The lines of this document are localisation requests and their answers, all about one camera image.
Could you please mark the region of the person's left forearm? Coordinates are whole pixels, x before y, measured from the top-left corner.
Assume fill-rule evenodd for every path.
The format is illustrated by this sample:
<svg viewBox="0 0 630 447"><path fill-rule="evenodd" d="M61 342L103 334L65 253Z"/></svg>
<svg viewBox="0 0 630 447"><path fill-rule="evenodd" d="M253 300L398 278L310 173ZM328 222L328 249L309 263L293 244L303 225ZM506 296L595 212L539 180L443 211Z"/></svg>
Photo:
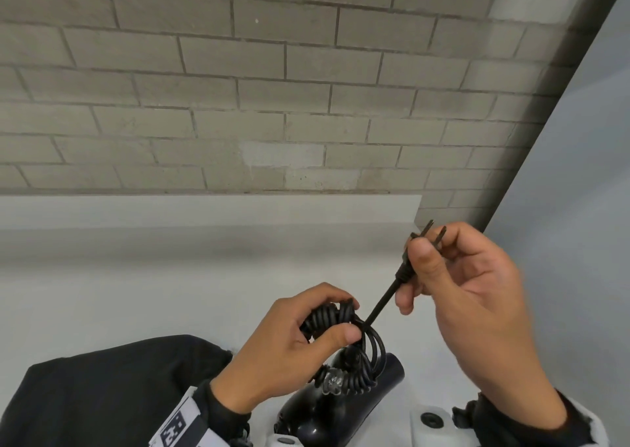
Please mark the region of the person's left forearm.
<svg viewBox="0 0 630 447"><path fill-rule="evenodd" d="M251 412L239 414L225 407L212 392L208 379L197 387L193 399L205 425L229 447L253 447L249 425Z"/></svg>

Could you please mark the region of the white wrist mount with tag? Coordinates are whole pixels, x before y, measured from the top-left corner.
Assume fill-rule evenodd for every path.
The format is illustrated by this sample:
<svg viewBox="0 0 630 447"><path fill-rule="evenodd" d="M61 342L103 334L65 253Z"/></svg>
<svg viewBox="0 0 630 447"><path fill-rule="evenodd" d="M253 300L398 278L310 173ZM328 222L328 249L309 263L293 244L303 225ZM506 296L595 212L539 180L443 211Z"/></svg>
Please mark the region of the white wrist mount with tag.
<svg viewBox="0 0 630 447"><path fill-rule="evenodd" d="M190 387L148 443L148 447L228 447L201 414L200 388Z"/></svg>

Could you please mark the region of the person's right forearm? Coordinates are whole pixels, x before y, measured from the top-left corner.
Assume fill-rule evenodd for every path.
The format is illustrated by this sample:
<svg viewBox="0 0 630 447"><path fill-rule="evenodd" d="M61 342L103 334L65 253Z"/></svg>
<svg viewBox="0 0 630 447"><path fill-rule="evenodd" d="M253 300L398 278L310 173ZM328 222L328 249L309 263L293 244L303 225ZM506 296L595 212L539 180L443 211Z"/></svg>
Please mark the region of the person's right forearm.
<svg viewBox="0 0 630 447"><path fill-rule="evenodd" d="M483 394L464 409L452 408L456 427L474 431L480 447L586 447L595 444L592 420L559 393L568 417L557 429L521 424L501 413Z"/></svg>

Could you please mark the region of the black hair dryer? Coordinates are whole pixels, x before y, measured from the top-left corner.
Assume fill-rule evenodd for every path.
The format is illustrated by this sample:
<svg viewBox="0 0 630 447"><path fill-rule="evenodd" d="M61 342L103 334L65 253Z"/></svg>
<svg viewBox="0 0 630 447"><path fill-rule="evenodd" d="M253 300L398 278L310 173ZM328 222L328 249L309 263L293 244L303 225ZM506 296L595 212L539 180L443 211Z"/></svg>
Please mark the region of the black hair dryer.
<svg viewBox="0 0 630 447"><path fill-rule="evenodd" d="M388 352L377 384L364 394L325 395L313 384L301 388L280 409L273 434L295 437L303 447L347 447L374 408L405 378L398 358Z"/></svg>

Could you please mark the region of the person's right hand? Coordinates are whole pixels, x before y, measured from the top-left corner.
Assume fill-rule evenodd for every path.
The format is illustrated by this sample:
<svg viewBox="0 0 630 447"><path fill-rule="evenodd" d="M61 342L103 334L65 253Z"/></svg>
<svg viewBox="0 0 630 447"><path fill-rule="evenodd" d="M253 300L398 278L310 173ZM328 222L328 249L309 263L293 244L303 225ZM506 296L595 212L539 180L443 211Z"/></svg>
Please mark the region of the person's right hand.
<svg viewBox="0 0 630 447"><path fill-rule="evenodd" d="M553 387L537 355L519 271L508 254L463 222L417 238L428 239L443 257L445 286L427 296L435 303L446 345L479 391ZM411 281L395 296L403 315L413 311L417 298L411 295Z"/></svg>

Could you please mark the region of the white wrist mount with knob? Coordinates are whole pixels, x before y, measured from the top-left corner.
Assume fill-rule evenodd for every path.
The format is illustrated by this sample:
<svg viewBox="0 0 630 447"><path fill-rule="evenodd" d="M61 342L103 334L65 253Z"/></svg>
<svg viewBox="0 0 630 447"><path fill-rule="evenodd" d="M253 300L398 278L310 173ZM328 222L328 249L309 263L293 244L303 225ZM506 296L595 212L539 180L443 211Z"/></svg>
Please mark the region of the white wrist mount with knob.
<svg viewBox="0 0 630 447"><path fill-rule="evenodd" d="M481 394L511 419L551 430L561 427L568 417L559 393L552 386L543 385L533 390ZM579 403L568 399L594 424L595 444L586 447L612 447L602 421ZM472 429L456 427L452 414L437 407L421 406L411 413L411 437L413 447L480 447Z"/></svg>

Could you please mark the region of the person's left hand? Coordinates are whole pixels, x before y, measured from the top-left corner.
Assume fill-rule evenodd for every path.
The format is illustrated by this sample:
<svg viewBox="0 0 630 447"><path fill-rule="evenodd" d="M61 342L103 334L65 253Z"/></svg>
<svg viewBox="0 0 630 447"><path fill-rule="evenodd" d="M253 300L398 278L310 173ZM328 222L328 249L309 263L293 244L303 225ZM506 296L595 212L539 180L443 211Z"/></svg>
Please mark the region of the person's left hand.
<svg viewBox="0 0 630 447"><path fill-rule="evenodd" d="M304 386L313 375L302 376L297 369L298 343L304 337L300 326L319 306L342 301L359 308L351 294L328 283L276 300L232 362L210 382L217 400L246 414L270 398Z"/></svg>

